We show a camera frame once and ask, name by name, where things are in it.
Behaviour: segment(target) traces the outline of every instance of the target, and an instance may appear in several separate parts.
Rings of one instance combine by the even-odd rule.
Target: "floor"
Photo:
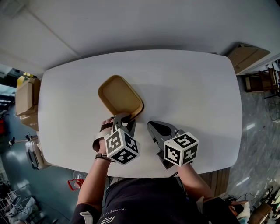
[[[245,93],[241,77],[238,77],[238,83],[243,110],[242,138],[238,160],[231,168],[227,194],[237,197],[247,192],[258,194],[257,197],[246,195],[253,205],[267,187],[280,183],[280,151],[277,150],[280,145],[280,123],[270,119],[268,106],[273,99],[264,100],[263,93]],[[27,132],[35,134],[20,123],[14,107],[9,114],[7,121],[11,136],[19,140]],[[71,217],[78,196],[78,191],[71,191],[67,185],[73,171],[60,167],[33,170],[27,160],[24,143],[15,144],[9,149],[6,145],[8,138],[1,142],[1,158],[12,188],[26,186],[21,193],[34,195],[50,220],[58,218],[61,223],[67,223],[61,214],[68,219]]]

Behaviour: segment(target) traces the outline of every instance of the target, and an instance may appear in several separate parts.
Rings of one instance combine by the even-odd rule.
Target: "hand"
[[[114,119],[113,118],[109,118],[106,121],[103,121],[101,123],[101,125],[108,124],[110,122],[114,122]],[[112,130],[112,128],[113,127],[105,128],[103,131]],[[99,148],[99,152],[98,153],[106,153],[106,146],[105,146],[105,140],[104,139],[99,140],[99,146],[100,146],[100,148]]]

